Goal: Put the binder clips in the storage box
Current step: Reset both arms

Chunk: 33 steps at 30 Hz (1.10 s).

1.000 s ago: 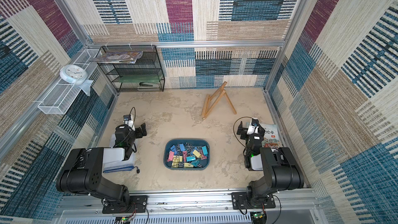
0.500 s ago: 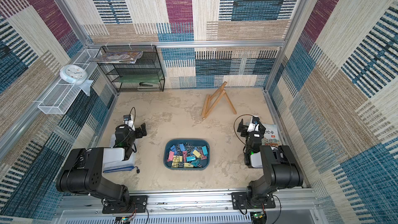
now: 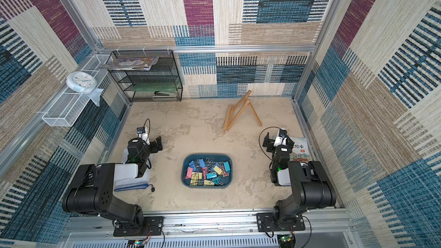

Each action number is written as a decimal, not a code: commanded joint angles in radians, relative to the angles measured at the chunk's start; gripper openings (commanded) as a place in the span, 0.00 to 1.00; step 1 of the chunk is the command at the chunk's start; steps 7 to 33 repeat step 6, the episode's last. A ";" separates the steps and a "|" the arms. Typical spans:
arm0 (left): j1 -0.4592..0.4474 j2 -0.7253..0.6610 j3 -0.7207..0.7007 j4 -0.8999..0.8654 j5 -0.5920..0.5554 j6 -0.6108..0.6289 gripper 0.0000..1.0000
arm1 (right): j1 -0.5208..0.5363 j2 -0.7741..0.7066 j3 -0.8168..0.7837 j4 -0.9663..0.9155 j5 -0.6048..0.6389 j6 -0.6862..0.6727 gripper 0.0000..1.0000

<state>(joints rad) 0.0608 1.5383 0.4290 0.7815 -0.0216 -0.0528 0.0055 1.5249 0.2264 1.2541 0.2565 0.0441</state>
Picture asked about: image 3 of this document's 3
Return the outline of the pink binder clip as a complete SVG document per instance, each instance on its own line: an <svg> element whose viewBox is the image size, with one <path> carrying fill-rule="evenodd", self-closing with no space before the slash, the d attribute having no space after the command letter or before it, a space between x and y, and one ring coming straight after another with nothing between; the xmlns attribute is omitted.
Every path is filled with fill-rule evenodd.
<svg viewBox="0 0 441 248"><path fill-rule="evenodd" d="M186 177L185 177L185 179L191 179L192 176L193 176L193 173L194 173L194 169L193 169L192 167L189 167L189 168L187 169L187 173L186 173Z"/></svg>
<svg viewBox="0 0 441 248"><path fill-rule="evenodd" d="M202 173L203 173L203 179L206 180L208 174L208 167L202 168Z"/></svg>
<svg viewBox="0 0 441 248"><path fill-rule="evenodd" d="M226 170L225 170L225 168L223 166L221 167L221 170L222 170L222 176L224 178L229 176L229 173L226 172Z"/></svg>

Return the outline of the teal plastic storage box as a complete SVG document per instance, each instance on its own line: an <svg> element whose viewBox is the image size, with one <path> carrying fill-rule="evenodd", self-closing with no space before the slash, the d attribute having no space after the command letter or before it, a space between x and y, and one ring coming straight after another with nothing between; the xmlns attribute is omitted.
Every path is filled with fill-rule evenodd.
<svg viewBox="0 0 441 248"><path fill-rule="evenodd" d="M224 154L189 155L183 161L181 182L189 188L226 188L233 181L233 162Z"/></svg>

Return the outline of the teal binder clip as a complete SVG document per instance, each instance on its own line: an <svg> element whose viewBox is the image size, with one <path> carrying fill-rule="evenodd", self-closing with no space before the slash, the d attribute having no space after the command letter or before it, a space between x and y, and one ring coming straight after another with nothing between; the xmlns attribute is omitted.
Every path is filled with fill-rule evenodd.
<svg viewBox="0 0 441 248"><path fill-rule="evenodd" d="M210 180L210 179L214 179L218 176L218 174L216 172L211 172L211 173L207 173L206 174L206 179Z"/></svg>
<svg viewBox="0 0 441 248"><path fill-rule="evenodd" d="M231 167L230 167L230 163L228 161L223 163L223 167L224 167L226 173L230 173Z"/></svg>

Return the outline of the olive yellow binder clip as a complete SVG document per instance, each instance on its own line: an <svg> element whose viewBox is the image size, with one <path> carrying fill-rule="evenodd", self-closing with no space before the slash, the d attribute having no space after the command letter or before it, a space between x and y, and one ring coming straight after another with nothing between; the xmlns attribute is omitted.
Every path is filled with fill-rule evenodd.
<svg viewBox="0 0 441 248"><path fill-rule="evenodd" d="M205 180L203 183L204 186L214 186L215 183L211 180Z"/></svg>

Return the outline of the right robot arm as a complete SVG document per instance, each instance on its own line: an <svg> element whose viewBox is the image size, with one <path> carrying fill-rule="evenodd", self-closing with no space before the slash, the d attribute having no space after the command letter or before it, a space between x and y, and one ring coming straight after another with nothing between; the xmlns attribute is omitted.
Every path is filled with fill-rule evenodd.
<svg viewBox="0 0 441 248"><path fill-rule="evenodd" d="M304 213L335 205L336 192L323 165L308 159L306 138L289 137L285 129L279 129L274 137L266 134L261 149L271 154L271 182L290 187L292 194L277 201L272 212L256 215L260 232L303 231Z"/></svg>

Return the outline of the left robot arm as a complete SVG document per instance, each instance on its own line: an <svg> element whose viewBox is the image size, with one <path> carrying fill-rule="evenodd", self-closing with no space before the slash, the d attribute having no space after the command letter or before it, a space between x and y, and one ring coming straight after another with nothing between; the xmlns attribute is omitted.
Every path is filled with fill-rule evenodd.
<svg viewBox="0 0 441 248"><path fill-rule="evenodd" d="M160 136L150 143L146 138L137 137L128 142L125 163L80 165L63 197L63 210L111 220L115 237L147 234L148 221L142 208L121 200L114 193L147 188L155 192L149 182L150 155L161 150Z"/></svg>

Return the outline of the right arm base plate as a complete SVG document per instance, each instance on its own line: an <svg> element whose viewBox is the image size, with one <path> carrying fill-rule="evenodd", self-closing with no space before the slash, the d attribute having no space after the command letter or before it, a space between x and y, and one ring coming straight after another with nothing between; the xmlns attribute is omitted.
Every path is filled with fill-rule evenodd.
<svg viewBox="0 0 441 248"><path fill-rule="evenodd" d="M305 230L302 216L283 219L275 218L272 212L262 212L256 214L256 219L258 231L262 233Z"/></svg>

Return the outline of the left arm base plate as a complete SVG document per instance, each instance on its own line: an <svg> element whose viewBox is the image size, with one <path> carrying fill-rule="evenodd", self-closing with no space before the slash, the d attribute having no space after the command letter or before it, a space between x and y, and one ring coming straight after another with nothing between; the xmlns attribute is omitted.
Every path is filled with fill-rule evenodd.
<svg viewBox="0 0 441 248"><path fill-rule="evenodd" d="M159 236L162 234L163 216L144 217L140 224L115 221L114 237Z"/></svg>

